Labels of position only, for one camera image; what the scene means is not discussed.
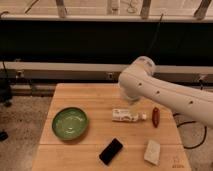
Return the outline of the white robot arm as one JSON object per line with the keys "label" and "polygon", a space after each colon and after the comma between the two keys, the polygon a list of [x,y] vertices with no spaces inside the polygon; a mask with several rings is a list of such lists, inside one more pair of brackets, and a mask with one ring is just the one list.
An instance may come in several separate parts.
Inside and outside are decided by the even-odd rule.
{"label": "white robot arm", "polygon": [[149,98],[213,128],[213,93],[153,77],[155,63],[140,56],[119,75],[118,85],[128,101]]}

